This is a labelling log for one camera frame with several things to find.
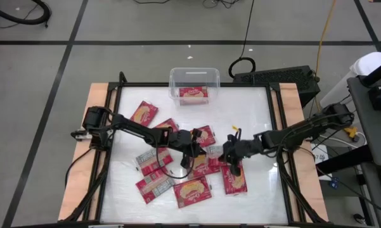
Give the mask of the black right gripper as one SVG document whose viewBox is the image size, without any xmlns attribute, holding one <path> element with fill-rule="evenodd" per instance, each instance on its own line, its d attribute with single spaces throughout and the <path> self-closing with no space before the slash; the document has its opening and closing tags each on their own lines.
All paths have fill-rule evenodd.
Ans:
<svg viewBox="0 0 381 228">
<path fill-rule="evenodd" d="M 241 176 L 239 163 L 244 158 L 250 158 L 253 155 L 261 154 L 264 147 L 259 138 L 254 140 L 241 140 L 239 137 L 232 136 L 228 141 L 229 146 L 223 146 L 223 153 L 218 158 L 220 164 L 230 164 L 230 171 L 233 175 Z"/>
</svg>

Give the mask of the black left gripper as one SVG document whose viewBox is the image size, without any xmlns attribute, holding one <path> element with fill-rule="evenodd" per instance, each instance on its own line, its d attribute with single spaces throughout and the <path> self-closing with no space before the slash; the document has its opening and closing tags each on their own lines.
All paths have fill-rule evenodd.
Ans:
<svg viewBox="0 0 381 228">
<path fill-rule="evenodd" d="M 174 150 L 182 152 L 178 148 L 178 143 L 177 143 L 177 134 L 179 131 L 174 133 Z M 189 132 L 191 132 L 191 134 L 193 136 L 192 137 L 193 143 L 192 143 L 191 149 L 182 152 L 183 157 L 181 160 L 181 166 L 183 168 L 190 168 L 191 167 L 190 158 L 196 158 L 198 156 L 206 155 L 205 150 L 197 142 L 197 138 L 201 136 L 202 132 L 198 129 L 193 129 L 192 131 L 189 131 Z"/>
</svg>

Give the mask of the clear plastic storage bin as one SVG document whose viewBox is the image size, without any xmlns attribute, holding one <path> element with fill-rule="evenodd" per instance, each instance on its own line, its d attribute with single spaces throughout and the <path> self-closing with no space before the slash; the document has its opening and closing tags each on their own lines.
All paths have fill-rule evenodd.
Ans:
<svg viewBox="0 0 381 228">
<path fill-rule="evenodd" d="M 220 83 L 220 73 L 215 68 L 173 68 L 169 75 L 169 97 L 180 105 L 180 87 L 206 86 L 209 95 L 207 104 L 209 104 L 218 97 Z"/>
</svg>

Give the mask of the white paper sheet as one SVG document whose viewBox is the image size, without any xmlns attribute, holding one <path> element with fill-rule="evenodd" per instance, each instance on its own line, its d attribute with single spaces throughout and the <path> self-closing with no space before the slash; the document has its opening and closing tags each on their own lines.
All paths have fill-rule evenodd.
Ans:
<svg viewBox="0 0 381 228">
<path fill-rule="evenodd" d="M 327 148 L 325 145 L 320 144 L 319 146 L 317 146 L 315 144 L 311 144 L 311 150 L 315 157 L 315 163 L 321 163 L 328 159 Z"/>
</svg>

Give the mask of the light wooden table board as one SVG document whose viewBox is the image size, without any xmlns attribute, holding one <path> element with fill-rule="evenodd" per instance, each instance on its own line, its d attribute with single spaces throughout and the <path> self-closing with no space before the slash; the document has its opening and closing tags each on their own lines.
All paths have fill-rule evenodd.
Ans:
<svg viewBox="0 0 381 228">
<path fill-rule="evenodd" d="M 87 97 L 86 108 L 89 108 L 90 106 L 103 106 L 107 99 L 107 93 L 107 83 L 91 84 Z M 295 84 L 281 83 L 279 96 L 283 101 L 283 109 L 287 124 L 291 125 L 303 120 L 304 117 L 302 107 L 300 105 L 297 86 Z M 313 157 L 309 154 L 310 152 L 310 144 L 308 142 L 304 142 L 301 148 L 294 153 L 294 162 L 300 190 L 319 216 L 325 220 L 328 220 L 315 162 Z M 60 220 L 67 218 L 86 194 L 91 171 L 94 170 L 95 174 L 98 173 L 98 169 L 93 167 L 93 165 L 97 164 L 96 153 L 91 151 L 72 167 L 69 175 L 70 180 L 66 186 L 58 216 Z"/>
</svg>

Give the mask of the dark grey desk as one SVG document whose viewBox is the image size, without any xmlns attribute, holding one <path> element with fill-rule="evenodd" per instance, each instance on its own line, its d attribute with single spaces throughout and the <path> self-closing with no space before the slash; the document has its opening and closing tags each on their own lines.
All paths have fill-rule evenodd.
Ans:
<svg viewBox="0 0 381 228">
<path fill-rule="evenodd" d="M 381 111 L 373 109 L 368 96 L 370 89 L 362 85 L 358 78 L 349 78 L 347 84 L 367 145 L 317 164 L 320 169 L 318 174 L 361 165 L 371 200 L 381 207 L 381 176 L 378 172 L 381 169 Z M 376 210 L 375 214 L 381 228 L 381 211 Z"/>
</svg>

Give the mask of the white cylindrical container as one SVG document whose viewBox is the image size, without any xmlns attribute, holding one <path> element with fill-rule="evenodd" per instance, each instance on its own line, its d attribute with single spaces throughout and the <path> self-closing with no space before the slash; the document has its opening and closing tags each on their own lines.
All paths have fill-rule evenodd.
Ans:
<svg viewBox="0 0 381 228">
<path fill-rule="evenodd" d="M 321 99 L 322 108 L 336 103 L 349 95 L 347 80 L 358 75 L 368 75 L 381 66 L 381 52 L 372 52 L 356 60 L 348 73 Z"/>
</svg>

